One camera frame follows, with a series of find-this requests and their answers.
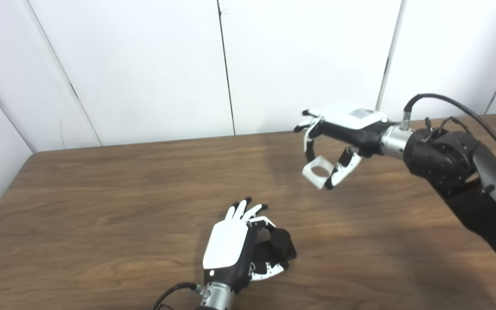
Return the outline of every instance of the black fingertip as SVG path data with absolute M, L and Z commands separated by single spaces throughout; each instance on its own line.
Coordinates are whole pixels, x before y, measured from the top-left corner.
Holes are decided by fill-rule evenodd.
M 353 153 L 351 153 L 350 149 L 346 147 L 342 155 L 340 155 L 340 158 L 338 159 L 338 163 L 343 167 L 348 167 L 350 165 L 352 158 L 353 158 Z
M 311 163 L 313 159 L 315 159 L 315 151 L 313 150 L 313 144 L 315 143 L 315 140 L 308 141 L 306 143 L 306 151 L 305 151 L 305 158 L 307 158 L 307 162 Z
M 283 267 L 283 269 L 288 269 L 288 267 L 290 267 L 290 263 L 288 263 L 287 260 L 284 260 L 284 261 L 279 261 L 279 265 L 281 265 L 281 267 Z
M 334 185 L 332 184 L 332 175 L 325 182 L 326 189 L 333 189 Z
M 255 215 L 258 215 L 258 214 L 260 214 L 260 212 L 265 211 L 265 210 L 267 210 L 267 209 L 269 209 L 269 206 L 268 206 L 268 205 L 262 205 L 262 206 L 261 206 L 261 209 L 260 209 L 260 210 L 258 210 L 258 212 L 256 212 L 256 214 L 255 214 Z

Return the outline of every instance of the white finger segment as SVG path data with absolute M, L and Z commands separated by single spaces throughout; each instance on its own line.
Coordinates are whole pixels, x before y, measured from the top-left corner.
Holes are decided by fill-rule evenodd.
M 227 210 L 227 214 L 225 214 L 225 219 L 226 220 L 230 220 L 233 218 L 233 214 L 235 213 L 235 207 L 231 206 L 228 210 Z
M 284 271 L 284 268 L 277 264 L 271 267 L 270 263 L 265 263 L 267 267 L 267 273 L 266 274 L 260 274 L 260 273 L 252 273 L 252 281 L 261 281 L 265 279 L 269 279 L 272 276 L 276 276 L 279 273 Z
M 298 127 L 307 127 L 309 125 L 311 125 L 311 120 L 305 120 L 305 121 L 299 123 Z
M 309 129 L 305 132 L 305 135 L 304 135 L 304 153 L 307 152 L 307 142 L 308 141 L 312 141 L 313 139 L 309 139 L 309 133 L 311 132 L 311 130 L 313 130 L 315 128 L 315 126 L 317 126 L 319 122 L 315 122 L 313 125 L 311 125 L 311 127 L 309 127 Z
M 257 216 L 254 218 L 250 218 L 248 220 L 248 222 L 254 223 L 254 222 L 259 222 L 260 220 L 263 220 L 265 222 L 265 224 L 271 224 L 273 227 L 277 227 L 277 226 L 275 226 L 275 224 L 273 224 L 273 222 L 271 222 L 270 219 L 267 218 L 267 216 Z
M 232 216 L 233 220 L 234 219 L 240 220 L 240 218 L 244 214 L 245 209 L 246 209 L 246 200 L 242 200 L 239 204 L 239 207 L 236 208 L 235 214 Z
M 252 216 L 255 216 L 256 213 L 261 209 L 261 206 L 262 204 L 259 204 L 246 211 L 246 213 L 244 213 L 244 216 L 242 216 L 242 220 L 249 220 L 250 218 L 252 218 Z

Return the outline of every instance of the robotic hand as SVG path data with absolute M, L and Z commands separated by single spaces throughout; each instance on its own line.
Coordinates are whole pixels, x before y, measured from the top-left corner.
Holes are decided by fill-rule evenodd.
M 427 128 L 408 128 L 412 106 L 421 98 L 437 98 L 449 102 L 480 123 L 496 140 L 496 133 L 474 112 L 459 102 L 436 94 L 419 94 L 405 107 L 401 125 L 388 120 L 385 114 L 350 102 L 327 106 L 324 110 L 309 109 L 312 116 L 294 129 L 307 129 L 304 151 L 309 163 L 302 174 L 319 189 L 332 189 L 360 163 L 362 157 L 389 155 L 401 159 L 411 174 L 425 178 L 461 223 L 481 236 L 496 252 L 496 156 L 477 140 L 456 118 L 446 119 L 434 129 L 427 119 Z M 443 129 L 449 120 L 465 131 Z M 314 139 L 327 135 L 350 143 L 333 165 L 322 156 L 315 157 Z M 313 173 L 322 167 L 328 177 Z
M 267 205 L 256 205 L 248 197 L 234 203 L 225 219 L 214 225 L 204 259 L 202 300 L 196 310 L 231 310 L 233 299 L 250 281 L 268 279 L 288 268 L 296 258 L 290 234 L 258 214 Z M 270 239 L 256 243 L 258 231 L 265 228 Z

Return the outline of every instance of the label sticker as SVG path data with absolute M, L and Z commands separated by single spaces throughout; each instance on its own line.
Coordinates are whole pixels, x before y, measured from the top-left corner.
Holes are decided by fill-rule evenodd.
M 225 284 L 221 284 L 221 283 L 218 283 L 218 282 L 212 282 L 212 285 L 213 287 L 216 287 L 216 288 L 220 288 L 222 290 L 226 290 L 228 291 L 229 290 L 229 287 Z
M 348 114 L 358 119 L 361 119 L 361 118 L 366 118 L 367 116 L 374 113 L 376 113 L 376 111 L 368 110 L 368 108 L 358 108 L 357 110 L 351 111 Z

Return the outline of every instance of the wooden table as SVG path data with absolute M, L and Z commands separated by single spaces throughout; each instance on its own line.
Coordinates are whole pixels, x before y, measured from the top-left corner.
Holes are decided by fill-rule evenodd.
M 496 115 L 484 118 L 496 129 Z M 301 176 L 302 140 L 280 132 L 36 153 L 0 201 L 0 310 L 146 310 L 173 284 L 202 282 L 213 224 L 247 195 L 269 204 L 298 258 L 250 284 L 237 310 L 496 309 L 496 255 L 424 180 L 376 156 L 319 191 Z M 323 137 L 316 152 L 333 160 L 344 147 Z M 177 291 L 167 304 L 198 301 Z

